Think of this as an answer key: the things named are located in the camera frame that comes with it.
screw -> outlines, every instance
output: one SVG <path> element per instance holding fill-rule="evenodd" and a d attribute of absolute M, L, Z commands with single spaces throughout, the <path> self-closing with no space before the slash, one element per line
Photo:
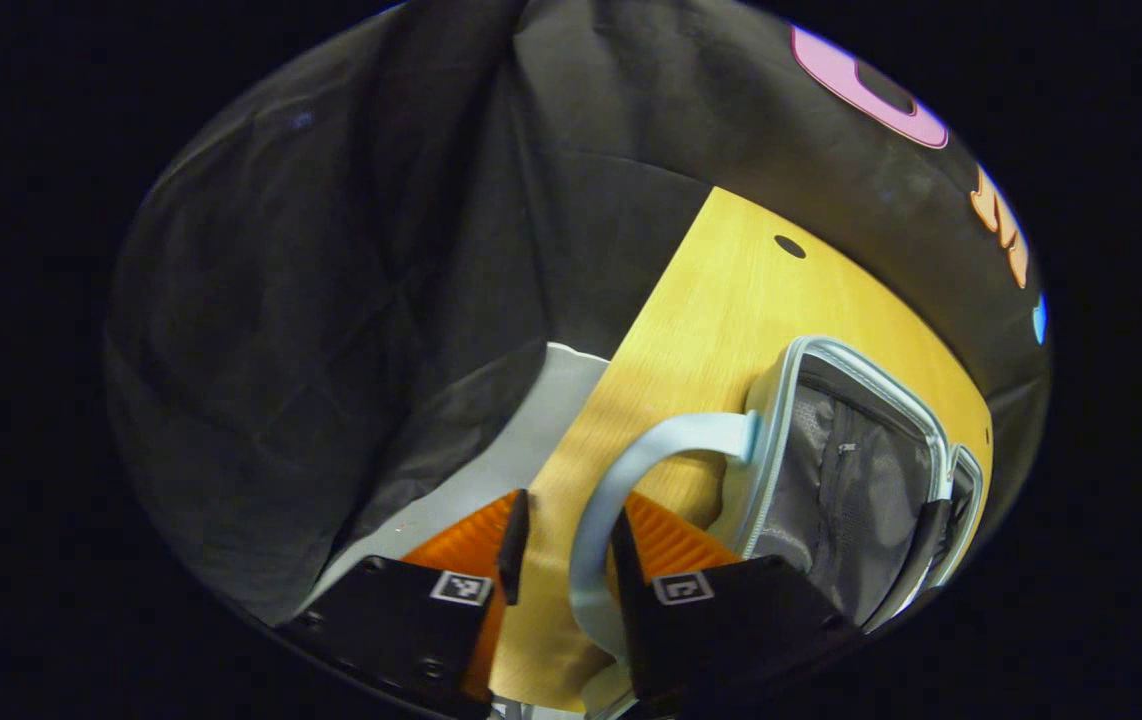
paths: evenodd
<path fill-rule="evenodd" d="M 421 659 L 420 661 L 420 674 L 425 675 L 429 680 L 437 680 L 442 677 L 445 669 L 442 666 L 442 662 L 436 659 Z"/>
<path fill-rule="evenodd" d="M 379 573 L 379 570 L 384 569 L 384 559 L 383 557 L 375 555 L 365 557 L 365 559 L 362 559 L 362 562 L 359 565 L 359 569 L 364 571 L 367 575 L 375 575 Z"/>

pink letter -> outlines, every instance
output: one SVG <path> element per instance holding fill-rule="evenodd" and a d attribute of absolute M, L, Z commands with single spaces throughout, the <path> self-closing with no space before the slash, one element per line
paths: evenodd
<path fill-rule="evenodd" d="M 833 95 L 863 110 L 864 114 L 909 141 L 936 149 L 949 142 L 949 129 L 918 101 L 912 102 L 912 113 L 908 114 L 888 105 L 860 82 L 854 58 L 804 29 L 794 29 L 794 56 L 815 81 L 830 88 Z"/>

